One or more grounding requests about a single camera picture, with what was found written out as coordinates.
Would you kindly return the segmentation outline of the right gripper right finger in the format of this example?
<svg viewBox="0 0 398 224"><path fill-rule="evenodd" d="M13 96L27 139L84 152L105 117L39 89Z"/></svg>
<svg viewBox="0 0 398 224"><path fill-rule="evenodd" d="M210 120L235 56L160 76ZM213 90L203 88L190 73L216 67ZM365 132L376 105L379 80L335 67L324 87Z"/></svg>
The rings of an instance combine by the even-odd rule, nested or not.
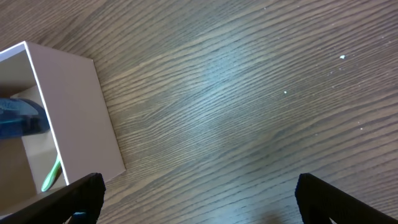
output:
<svg viewBox="0 0 398 224"><path fill-rule="evenodd" d="M295 198L304 224L397 224L397 220L312 174L300 174Z"/></svg>

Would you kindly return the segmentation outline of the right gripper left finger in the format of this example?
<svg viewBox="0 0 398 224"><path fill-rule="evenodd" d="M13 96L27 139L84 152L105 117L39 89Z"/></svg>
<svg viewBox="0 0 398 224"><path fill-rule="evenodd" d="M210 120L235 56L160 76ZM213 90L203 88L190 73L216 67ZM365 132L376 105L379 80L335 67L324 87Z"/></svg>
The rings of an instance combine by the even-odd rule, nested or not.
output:
<svg viewBox="0 0 398 224"><path fill-rule="evenodd" d="M100 173L91 173L1 219L2 224L92 223L104 204L106 187Z"/></svg>

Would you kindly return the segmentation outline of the green toothbrush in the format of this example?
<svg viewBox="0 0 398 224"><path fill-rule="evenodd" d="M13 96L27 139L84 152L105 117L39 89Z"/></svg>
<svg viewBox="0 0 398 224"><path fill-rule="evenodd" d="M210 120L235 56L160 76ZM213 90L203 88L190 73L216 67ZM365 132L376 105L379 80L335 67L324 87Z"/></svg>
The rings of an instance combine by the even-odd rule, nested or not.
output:
<svg viewBox="0 0 398 224"><path fill-rule="evenodd" d="M58 172L60 171L61 168L62 168L61 159L60 155L58 154L54 165L52 166L50 172L47 174L46 178L43 181L43 184L41 186L41 192L46 192L53 186L53 184L58 179Z"/></svg>

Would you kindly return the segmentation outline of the small toothpaste tube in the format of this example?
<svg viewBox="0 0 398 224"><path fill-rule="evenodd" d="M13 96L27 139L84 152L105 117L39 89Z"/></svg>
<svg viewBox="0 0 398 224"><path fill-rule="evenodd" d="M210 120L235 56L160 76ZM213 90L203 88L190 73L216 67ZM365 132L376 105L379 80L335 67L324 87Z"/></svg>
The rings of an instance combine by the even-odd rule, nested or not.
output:
<svg viewBox="0 0 398 224"><path fill-rule="evenodd" d="M46 133L50 129L43 107L23 98L1 98L1 139Z"/></svg>

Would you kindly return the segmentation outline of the white square cardboard box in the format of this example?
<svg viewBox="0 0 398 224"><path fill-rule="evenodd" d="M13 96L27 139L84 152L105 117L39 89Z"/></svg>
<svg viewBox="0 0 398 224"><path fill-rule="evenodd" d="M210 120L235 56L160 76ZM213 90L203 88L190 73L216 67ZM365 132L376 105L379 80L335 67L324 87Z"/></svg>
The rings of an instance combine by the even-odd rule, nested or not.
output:
<svg viewBox="0 0 398 224"><path fill-rule="evenodd" d="M23 98L45 110L46 133L1 140L1 216L90 173L105 181L125 171L92 59L23 41L1 52L1 98ZM41 186L60 155L58 179Z"/></svg>

